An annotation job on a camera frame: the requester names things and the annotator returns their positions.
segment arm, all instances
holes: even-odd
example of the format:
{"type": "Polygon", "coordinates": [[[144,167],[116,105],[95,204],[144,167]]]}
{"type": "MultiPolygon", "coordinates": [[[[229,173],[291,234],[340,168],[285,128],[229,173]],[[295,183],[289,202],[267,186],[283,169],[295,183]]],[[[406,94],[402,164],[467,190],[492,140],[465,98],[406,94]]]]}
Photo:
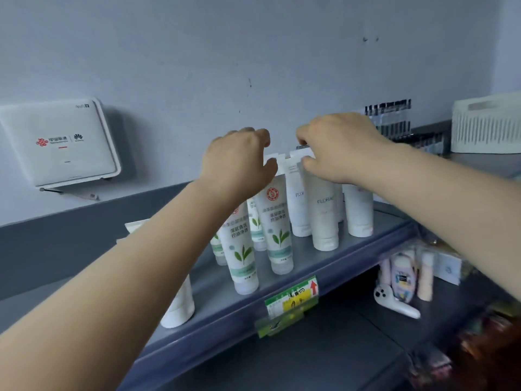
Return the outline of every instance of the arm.
{"type": "Polygon", "coordinates": [[[0,336],[2,386],[115,389],[211,237],[275,175],[267,145],[264,129],[214,140],[198,180],[0,336]]]}
{"type": "Polygon", "coordinates": [[[394,144],[360,114],[316,118],[297,137],[310,172],[385,198],[521,299],[521,184],[394,144]]]}

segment red arrow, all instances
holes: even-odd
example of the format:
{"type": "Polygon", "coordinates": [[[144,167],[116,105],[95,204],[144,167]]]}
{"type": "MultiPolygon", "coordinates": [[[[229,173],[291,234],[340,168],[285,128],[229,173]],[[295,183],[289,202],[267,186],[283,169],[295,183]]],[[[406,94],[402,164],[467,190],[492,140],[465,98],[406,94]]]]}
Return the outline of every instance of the red arrow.
{"type": "Polygon", "coordinates": [[[311,280],[311,291],[313,291],[313,296],[317,294],[317,283],[315,280],[311,280]]]}

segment hand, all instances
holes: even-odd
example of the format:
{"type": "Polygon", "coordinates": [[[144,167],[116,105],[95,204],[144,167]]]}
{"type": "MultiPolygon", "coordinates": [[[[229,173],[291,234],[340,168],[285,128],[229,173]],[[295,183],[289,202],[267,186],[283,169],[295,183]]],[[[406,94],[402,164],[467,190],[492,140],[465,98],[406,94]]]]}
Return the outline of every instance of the hand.
{"type": "Polygon", "coordinates": [[[296,130],[300,144],[309,144],[315,159],[302,158],[302,166],[322,179],[364,186],[371,166],[393,145],[366,116],[356,112],[316,117],[296,130]]]}
{"type": "Polygon", "coordinates": [[[275,177],[277,160],[264,164],[269,131],[244,128],[232,130],[212,141],[203,156],[199,181],[233,206],[255,196],[275,177]]]}

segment forearm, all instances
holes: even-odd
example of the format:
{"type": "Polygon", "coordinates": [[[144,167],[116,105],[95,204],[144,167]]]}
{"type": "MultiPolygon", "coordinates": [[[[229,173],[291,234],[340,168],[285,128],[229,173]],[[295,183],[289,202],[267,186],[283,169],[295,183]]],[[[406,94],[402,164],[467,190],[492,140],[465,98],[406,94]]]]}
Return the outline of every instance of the forearm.
{"type": "Polygon", "coordinates": [[[6,389],[115,389],[237,203],[189,184],[0,337],[6,389]]]}
{"type": "Polygon", "coordinates": [[[521,186],[407,145],[387,150],[367,187],[520,299],[521,186]]]}

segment white plastic basket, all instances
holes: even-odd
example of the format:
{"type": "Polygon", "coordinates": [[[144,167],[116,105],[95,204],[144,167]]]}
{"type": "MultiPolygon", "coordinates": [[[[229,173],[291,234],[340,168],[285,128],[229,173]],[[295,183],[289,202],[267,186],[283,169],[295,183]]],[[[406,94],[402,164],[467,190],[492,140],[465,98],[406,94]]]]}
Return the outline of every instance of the white plastic basket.
{"type": "Polygon", "coordinates": [[[521,153],[521,92],[454,102],[452,152],[521,153]]]}

